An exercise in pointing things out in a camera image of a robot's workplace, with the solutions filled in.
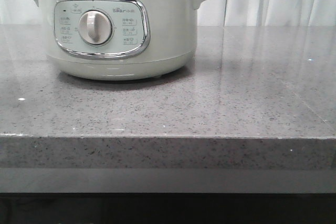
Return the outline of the pale green electric pot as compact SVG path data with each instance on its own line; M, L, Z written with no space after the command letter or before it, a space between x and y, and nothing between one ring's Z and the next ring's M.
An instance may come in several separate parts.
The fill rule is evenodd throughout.
M137 80L184 66L197 47L206 0L33 0L47 57L92 80Z

